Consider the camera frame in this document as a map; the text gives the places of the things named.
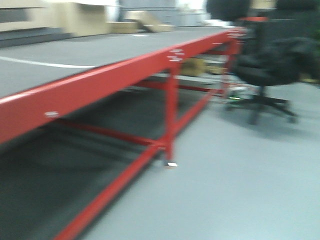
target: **white line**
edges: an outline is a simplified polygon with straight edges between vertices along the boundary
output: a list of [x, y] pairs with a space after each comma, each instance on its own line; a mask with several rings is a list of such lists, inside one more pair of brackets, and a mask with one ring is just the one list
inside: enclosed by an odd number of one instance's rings
[[22, 59], [16, 59], [12, 57], [0, 56], [0, 60], [21, 63], [21, 64], [33, 64], [33, 65], [41, 65], [47, 67], [56, 67], [56, 68], [64, 68], [64, 69], [92, 69], [96, 66], [79, 66], [79, 65], [66, 65], [66, 64], [57, 64], [57, 63], [47, 63], [47, 62], [39, 62], [39, 61], [28, 61]]

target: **grey surface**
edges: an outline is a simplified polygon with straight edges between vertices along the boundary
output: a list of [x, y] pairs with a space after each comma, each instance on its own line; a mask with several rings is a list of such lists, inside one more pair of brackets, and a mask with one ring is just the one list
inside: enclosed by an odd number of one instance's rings
[[[0, 49], [0, 57], [51, 64], [104, 66], [223, 31], [217, 27], [177, 28], [173, 32], [98, 35]], [[0, 98], [87, 71], [0, 59]]]
[[81, 240], [320, 239], [320, 89], [274, 87], [299, 122], [211, 103]]
[[[201, 95], [182, 90], [179, 114]], [[67, 117], [156, 139], [164, 100], [160, 90], [123, 91]], [[0, 144], [0, 239], [53, 239], [144, 149], [56, 124]]]

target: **adjustable foot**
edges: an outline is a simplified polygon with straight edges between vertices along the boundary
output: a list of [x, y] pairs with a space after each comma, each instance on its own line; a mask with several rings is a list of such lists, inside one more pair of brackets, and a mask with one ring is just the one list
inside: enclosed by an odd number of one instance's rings
[[165, 160], [165, 161], [164, 161], [164, 166], [165, 166], [166, 168], [173, 169], [173, 168], [178, 167], [178, 164], [176, 164], [176, 163], [173, 162], [173, 161], [167, 161], [167, 160]]

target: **chair base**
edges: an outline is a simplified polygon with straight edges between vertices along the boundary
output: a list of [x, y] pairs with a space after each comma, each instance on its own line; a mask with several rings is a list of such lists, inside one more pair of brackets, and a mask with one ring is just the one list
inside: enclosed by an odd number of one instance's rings
[[270, 106], [279, 110], [289, 116], [290, 123], [296, 123], [298, 116], [292, 111], [288, 110], [289, 101], [284, 99], [272, 98], [265, 96], [265, 87], [261, 87], [259, 95], [253, 95], [252, 99], [241, 99], [239, 101], [228, 102], [226, 110], [231, 110], [233, 106], [242, 106], [247, 104], [254, 104], [252, 114], [249, 118], [249, 124], [256, 125], [259, 118], [259, 113], [264, 109], [264, 106]]

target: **grey floor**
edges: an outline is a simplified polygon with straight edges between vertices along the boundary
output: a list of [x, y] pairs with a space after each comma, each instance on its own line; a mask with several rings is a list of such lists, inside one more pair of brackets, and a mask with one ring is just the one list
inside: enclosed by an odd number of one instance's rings
[[297, 124], [212, 101], [178, 136], [176, 169], [155, 160], [82, 240], [319, 240], [320, 89], [271, 89]]

